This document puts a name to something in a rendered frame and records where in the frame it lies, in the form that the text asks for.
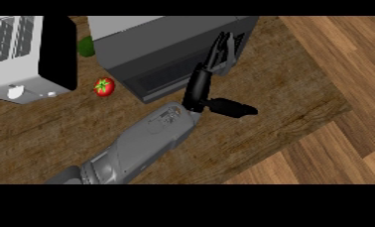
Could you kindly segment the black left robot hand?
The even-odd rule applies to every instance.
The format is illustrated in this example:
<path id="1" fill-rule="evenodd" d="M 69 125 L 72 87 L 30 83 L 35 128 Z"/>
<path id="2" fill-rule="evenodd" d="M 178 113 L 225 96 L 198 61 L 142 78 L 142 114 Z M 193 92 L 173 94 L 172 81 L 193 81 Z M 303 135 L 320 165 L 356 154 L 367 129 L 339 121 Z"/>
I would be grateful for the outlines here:
<path id="1" fill-rule="evenodd" d="M 225 76 L 232 69 L 235 60 L 234 33 L 222 32 L 212 46 L 207 59 L 197 64 L 191 75 L 182 101 L 182 105 L 190 111 L 201 113 L 204 108 L 209 107 L 213 113 L 232 118 L 259 114 L 259 109 L 247 104 L 227 98 L 209 98 L 216 68 L 219 68 L 219 75 Z"/>

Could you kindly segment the dark grey microwave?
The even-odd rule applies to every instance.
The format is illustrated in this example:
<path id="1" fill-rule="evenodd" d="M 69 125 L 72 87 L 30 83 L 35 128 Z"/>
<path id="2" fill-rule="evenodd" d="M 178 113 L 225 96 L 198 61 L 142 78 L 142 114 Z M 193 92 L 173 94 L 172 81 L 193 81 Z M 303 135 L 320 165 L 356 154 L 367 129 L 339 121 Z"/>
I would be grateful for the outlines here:
<path id="1" fill-rule="evenodd" d="M 222 33 L 243 52 L 258 22 L 256 16 L 91 16 L 98 63 L 150 103 L 187 87 Z"/>

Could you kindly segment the red tomato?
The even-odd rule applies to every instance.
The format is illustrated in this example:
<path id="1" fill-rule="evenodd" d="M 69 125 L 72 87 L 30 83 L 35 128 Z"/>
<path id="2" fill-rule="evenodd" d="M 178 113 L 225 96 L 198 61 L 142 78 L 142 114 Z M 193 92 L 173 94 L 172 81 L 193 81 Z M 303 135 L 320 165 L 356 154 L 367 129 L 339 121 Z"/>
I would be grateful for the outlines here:
<path id="1" fill-rule="evenodd" d="M 94 92 L 98 96 L 107 97 L 114 93 L 116 83 L 114 80 L 108 77 L 103 77 L 95 85 L 94 85 Z"/>

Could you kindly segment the green vegetable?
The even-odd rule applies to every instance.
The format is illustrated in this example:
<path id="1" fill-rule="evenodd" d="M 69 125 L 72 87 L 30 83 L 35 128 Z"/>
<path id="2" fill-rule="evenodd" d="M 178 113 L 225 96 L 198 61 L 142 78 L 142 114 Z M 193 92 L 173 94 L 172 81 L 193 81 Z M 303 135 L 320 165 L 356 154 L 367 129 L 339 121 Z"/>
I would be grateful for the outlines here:
<path id="1" fill-rule="evenodd" d="M 92 36 L 88 36 L 80 40 L 79 52 L 83 57 L 92 57 L 95 55 L 95 42 Z"/>

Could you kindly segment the white and black appliance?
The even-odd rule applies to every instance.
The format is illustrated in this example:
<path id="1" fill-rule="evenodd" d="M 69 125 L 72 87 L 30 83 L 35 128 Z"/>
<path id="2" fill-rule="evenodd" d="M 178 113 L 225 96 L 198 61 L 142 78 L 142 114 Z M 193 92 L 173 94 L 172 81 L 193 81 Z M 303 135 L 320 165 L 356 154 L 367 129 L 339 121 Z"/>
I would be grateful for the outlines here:
<path id="1" fill-rule="evenodd" d="M 77 25 L 72 18 L 0 16 L 0 100 L 27 104 L 77 87 Z"/>

